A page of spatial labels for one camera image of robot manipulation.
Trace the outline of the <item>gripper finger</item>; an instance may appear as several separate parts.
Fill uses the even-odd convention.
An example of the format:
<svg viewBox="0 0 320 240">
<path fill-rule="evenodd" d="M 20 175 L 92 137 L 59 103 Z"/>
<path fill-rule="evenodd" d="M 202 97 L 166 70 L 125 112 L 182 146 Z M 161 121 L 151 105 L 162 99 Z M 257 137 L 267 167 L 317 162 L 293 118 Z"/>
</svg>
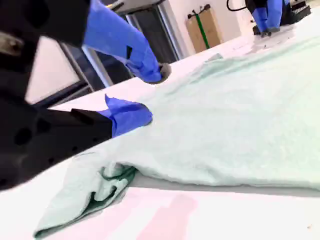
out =
<svg viewBox="0 0 320 240">
<path fill-rule="evenodd" d="M 267 30 L 273 31 L 280 27 L 280 22 L 283 12 L 282 0 L 268 0 L 267 1 Z"/>
<path fill-rule="evenodd" d="M 28 147 L 27 174 L 38 175 L 101 142 L 146 126 L 153 120 L 142 103 L 104 97 L 105 110 L 45 110 L 35 121 Z"/>
<path fill-rule="evenodd" d="M 252 0 L 251 15 L 256 23 L 261 37 L 270 36 L 271 32 L 267 27 L 268 21 L 268 1 L 267 0 Z"/>
<path fill-rule="evenodd" d="M 39 7 L 45 36 L 110 55 L 148 84 L 162 83 L 172 72 L 140 31 L 99 0 L 41 0 Z"/>
</svg>

